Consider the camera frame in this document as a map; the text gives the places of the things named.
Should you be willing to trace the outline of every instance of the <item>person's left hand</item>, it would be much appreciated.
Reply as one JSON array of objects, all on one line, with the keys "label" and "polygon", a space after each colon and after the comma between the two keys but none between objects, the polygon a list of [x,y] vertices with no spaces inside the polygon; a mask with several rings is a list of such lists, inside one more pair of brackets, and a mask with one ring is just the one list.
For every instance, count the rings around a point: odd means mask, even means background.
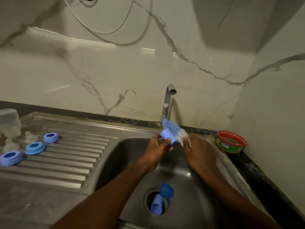
[{"label": "person's left hand", "polygon": [[139,164],[145,167],[147,173],[150,173],[155,170],[163,155],[173,150],[173,147],[169,146],[170,143],[170,138],[162,140],[160,139],[159,134],[154,135],[150,139],[145,153],[138,160]]}]

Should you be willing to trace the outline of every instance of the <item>person's left arm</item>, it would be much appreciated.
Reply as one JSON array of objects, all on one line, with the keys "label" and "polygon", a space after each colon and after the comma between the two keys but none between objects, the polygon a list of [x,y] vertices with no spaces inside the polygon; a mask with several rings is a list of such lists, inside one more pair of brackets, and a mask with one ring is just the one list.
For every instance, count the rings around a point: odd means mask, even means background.
[{"label": "person's left arm", "polygon": [[103,188],[75,206],[50,229],[112,229],[141,179],[153,171],[169,147],[170,138],[158,144],[159,135],[149,141],[142,157]]}]

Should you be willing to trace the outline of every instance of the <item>faucet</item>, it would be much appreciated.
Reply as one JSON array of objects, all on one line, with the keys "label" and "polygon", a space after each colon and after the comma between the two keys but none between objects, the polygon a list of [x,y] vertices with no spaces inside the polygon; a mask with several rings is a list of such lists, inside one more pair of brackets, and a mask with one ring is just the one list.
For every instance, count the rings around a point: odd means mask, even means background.
[{"label": "faucet", "polygon": [[163,104],[163,110],[162,110],[162,115],[161,115],[161,121],[164,118],[168,119],[168,116],[170,114],[170,104],[171,104],[171,100],[172,100],[174,94],[177,94],[175,86],[173,84],[167,85],[166,92],[165,92],[165,98],[164,98],[164,104]]}]

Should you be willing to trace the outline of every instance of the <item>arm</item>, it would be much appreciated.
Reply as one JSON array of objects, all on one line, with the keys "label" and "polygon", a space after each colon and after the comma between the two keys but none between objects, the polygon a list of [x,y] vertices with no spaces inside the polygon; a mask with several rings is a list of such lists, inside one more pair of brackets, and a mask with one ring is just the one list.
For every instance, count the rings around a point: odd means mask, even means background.
[{"label": "arm", "polygon": [[209,142],[199,139],[195,134],[189,134],[189,137],[192,147],[186,138],[183,138],[183,144],[190,166],[219,197],[235,226],[238,228],[281,229],[223,178],[216,166],[217,155]]},{"label": "arm", "polygon": [[142,157],[103,188],[75,206],[51,229],[115,228],[127,200],[141,179],[158,166],[165,152],[173,149],[168,147],[170,138],[160,145],[158,138],[158,134],[152,137]]}]

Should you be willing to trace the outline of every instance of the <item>stainless steel sink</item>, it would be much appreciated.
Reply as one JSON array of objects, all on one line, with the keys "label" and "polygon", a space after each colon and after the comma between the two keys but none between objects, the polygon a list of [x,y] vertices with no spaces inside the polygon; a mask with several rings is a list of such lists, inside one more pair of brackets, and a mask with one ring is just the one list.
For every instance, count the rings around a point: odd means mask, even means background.
[{"label": "stainless steel sink", "polygon": [[[42,113],[29,114],[21,122],[23,133],[31,131],[39,135],[40,141],[48,132],[59,133],[61,139],[18,165],[0,167],[0,225],[4,229],[31,228],[32,224],[47,228],[54,224],[139,158],[149,138],[161,132],[161,129]],[[267,214],[229,158],[215,146],[213,137],[198,136],[208,140],[217,152],[217,166],[226,180]],[[22,152],[23,140],[23,136],[16,140]],[[166,212],[157,216],[149,211],[147,202],[162,182],[170,184],[175,195],[167,200]],[[189,168],[183,148],[176,144],[158,168],[137,186],[118,227],[196,229],[231,225],[213,192]]]}]

